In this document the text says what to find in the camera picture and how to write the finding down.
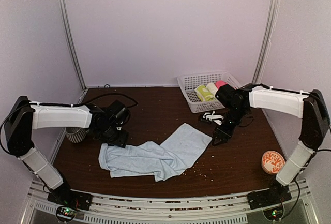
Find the green patterned towel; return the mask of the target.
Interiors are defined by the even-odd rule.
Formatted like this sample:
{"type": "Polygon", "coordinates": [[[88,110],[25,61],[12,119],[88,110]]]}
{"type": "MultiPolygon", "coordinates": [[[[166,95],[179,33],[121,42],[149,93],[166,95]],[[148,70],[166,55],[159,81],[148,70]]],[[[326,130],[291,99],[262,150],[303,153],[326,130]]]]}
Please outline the green patterned towel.
{"type": "Polygon", "coordinates": [[[205,85],[199,85],[194,91],[201,102],[215,100],[215,97],[208,91],[205,85]]]}

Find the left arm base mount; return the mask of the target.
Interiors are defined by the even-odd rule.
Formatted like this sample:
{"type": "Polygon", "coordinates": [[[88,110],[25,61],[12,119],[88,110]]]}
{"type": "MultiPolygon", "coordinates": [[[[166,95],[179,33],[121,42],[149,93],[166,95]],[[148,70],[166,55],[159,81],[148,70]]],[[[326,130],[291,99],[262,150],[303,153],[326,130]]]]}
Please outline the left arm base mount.
{"type": "Polygon", "coordinates": [[[89,210],[92,199],[90,193],[74,191],[68,183],[62,183],[56,189],[51,189],[47,197],[50,202],[86,211],[89,210]]]}

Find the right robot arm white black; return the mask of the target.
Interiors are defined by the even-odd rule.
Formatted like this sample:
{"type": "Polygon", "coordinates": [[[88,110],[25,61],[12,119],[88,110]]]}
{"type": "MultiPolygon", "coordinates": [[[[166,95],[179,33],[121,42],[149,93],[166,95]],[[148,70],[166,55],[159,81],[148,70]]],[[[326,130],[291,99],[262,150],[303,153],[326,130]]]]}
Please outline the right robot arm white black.
{"type": "Polygon", "coordinates": [[[265,193],[265,200],[276,204],[285,195],[285,189],[309,164],[319,151],[330,131],[330,117],[322,92],[314,89],[291,91],[265,84],[247,84],[234,89],[224,84],[216,91],[216,99],[227,108],[227,113],[213,132],[212,144],[227,143],[252,109],[262,109],[281,142],[285,135],[298,132],[298,143],[292,143],[293,152],[287,152],[285,165],[276,175],[276,184],[265,193]]]}

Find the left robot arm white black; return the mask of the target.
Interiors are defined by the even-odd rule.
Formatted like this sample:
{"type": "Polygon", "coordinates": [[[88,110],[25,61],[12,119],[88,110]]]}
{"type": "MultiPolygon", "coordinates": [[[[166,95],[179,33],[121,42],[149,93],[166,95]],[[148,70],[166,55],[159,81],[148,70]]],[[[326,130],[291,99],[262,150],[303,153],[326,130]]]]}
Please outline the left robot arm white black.
{"type": "Polygon", "coordinates": [[[128,136],[123,126],[130,117],[129,107],[119,100],[107,107],[99,107],[91,100],[65,104],[37,102],[20,96],[1,123],[1,133],[5,136],[1,147],[41,178],[62,205],[70,205],[74,193],[65,177],[39,150],[33,141],[33,133],[76,128],[91,132],[105,144],[123,148],[128,136]]]}

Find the light blue towel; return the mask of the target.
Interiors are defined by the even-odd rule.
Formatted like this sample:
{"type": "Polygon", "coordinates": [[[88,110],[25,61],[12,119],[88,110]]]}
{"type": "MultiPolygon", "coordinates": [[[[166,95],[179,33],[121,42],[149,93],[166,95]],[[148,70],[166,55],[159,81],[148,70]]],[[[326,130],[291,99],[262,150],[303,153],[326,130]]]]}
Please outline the light blue towel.
{"type": "Polygon", "coordinates": [[[152,175],[156,182],[165,181],[191,168],[211,141],[210,136],[184,123],[160,145],[154,141],[125,148],[103,144],[98,161],[111,178],[152,175]]]}

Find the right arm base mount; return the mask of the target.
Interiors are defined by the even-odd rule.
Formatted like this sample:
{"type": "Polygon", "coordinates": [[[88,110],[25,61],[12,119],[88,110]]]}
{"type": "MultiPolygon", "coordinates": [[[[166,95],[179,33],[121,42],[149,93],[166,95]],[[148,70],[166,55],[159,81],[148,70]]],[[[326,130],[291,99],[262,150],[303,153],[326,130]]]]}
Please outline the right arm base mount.
{"type": "Polygon", "coordinates": [[[292,199],[288,186],[283,186],[275,181],[270,187],[261,191],[252,191],[247,194],[251,210],[281,204],[283,201],[292,199]]]}

